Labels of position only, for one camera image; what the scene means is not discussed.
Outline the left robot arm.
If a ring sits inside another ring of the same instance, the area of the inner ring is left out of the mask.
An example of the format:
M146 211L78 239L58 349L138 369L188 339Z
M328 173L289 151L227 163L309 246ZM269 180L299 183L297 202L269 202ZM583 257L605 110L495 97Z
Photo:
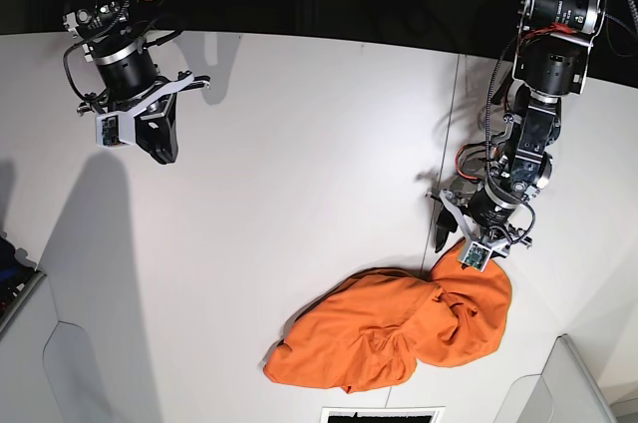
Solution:
M635 0L627 0L635 14ZM458 251L463 267L483 270L494 257L507 257L517 244L530 246L529 228L509 219L543 190L552 173L548 147L559 137L564 97L585 85L594 41L607 18L608 0L520 0L518 29L504 52L513 55L503 80L491 79L486 107L504 108L504 129L484 130L478 143L462 146L455 157L462 190L430 194L440 203L436 249L450 234L464 237Z

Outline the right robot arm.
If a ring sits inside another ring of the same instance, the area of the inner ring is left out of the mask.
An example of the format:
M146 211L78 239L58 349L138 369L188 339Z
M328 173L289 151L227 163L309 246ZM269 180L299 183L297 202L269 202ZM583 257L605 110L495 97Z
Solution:
M140 2L68 0L62 22L74 42L63 57L81 51L104 84L100 92L71 88L80 100L78 114L95 116L97 145L105 149L137 146L157 163L169 165L178 155L177 97L209 88L210 78L190 70L178 72L173 80L161 74L150 49L174 40L183 27L176 25L170 33L148 39L158 18L136 19Z

